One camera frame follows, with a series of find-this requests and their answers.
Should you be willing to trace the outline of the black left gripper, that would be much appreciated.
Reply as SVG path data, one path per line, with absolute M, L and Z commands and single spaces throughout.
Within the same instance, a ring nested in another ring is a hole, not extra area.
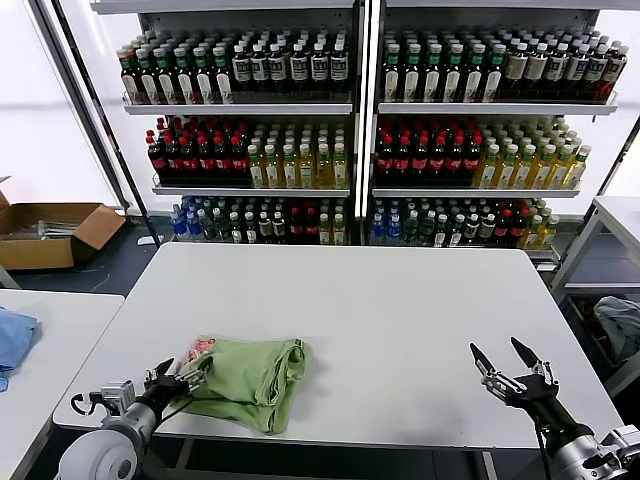
M 144 380 L 142 404 L 149 407 L 157 418 L 163 417 L 166 407 L 175 399 L 184 397 L 204 385 L 213 365 L 213 358 L 202 357 L 187 364 L 177 377 L 166 377 L 175 358 L 160 362 L 147 371 Z

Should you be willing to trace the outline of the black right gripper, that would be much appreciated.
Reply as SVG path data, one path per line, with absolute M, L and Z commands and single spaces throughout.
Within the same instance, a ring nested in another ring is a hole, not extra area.
M 558 380 L 550 363 L 543 361 L 527 345 L 515 337 L 511 345 L 531 375 L 517 377 L 525 385 L 504 376 L 473 343 L 469 344 L 474 365 L 481 375 L 481 384 L 496 398 L 505 398 L 505 404 L 523 409 L 541 431 L 547 448 L 561 448 L 583 435 L 583 425 L 578 423 L 557 398 Z

